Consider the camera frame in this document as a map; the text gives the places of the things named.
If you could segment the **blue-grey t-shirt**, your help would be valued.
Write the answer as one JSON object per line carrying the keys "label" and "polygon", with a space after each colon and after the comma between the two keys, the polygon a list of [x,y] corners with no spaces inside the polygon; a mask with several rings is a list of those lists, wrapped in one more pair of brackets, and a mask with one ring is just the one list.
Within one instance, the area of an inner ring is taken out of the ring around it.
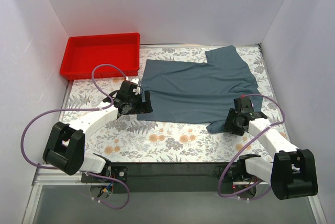
{"label": "blue-grey t-shirt", "polygon": [[147,60],[141,86],[150,92],[153,111],[138,120],[208,124],[209,133],[224,131],[234,99],[252,94],[262,108],[256,78],[234,46],[205,53],[206,62]]}

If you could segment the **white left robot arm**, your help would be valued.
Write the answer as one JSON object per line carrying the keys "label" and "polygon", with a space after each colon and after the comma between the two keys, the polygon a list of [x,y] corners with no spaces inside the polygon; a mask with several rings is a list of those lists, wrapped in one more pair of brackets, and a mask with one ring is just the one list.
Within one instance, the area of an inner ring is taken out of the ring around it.
{"label": "white left robot arm", "polygon": [[123,81],[93,111],[68,124],[57,122],[51,130],[43,160],[58,170],[73,175],[77,172],[100,174],[107,159],[85,150],[86,141],[106,124],[123,115],[147,114],[153,111],[150,92],[144,91],[139,80]]}

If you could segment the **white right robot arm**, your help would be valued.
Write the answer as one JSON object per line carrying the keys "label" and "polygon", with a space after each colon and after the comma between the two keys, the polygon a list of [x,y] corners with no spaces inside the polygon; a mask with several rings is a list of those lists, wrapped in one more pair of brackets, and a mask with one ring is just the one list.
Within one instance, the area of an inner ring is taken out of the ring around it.
{"label": "white right robot arm", "polygon": [[315,196],[318,182],[315,157],[308,149],[300,149],[286,140],[261,111],[256,111],[250,95],[234,99],[224,130],[241,136],[245,132],[253,136],[272,157],[272,162],[263,160],[258,154],[242,155],[238,152],[220,176],[222,181],[235,164],[233,174],[249,179],[256,177],[268,183],[274,195],[280,199]]}

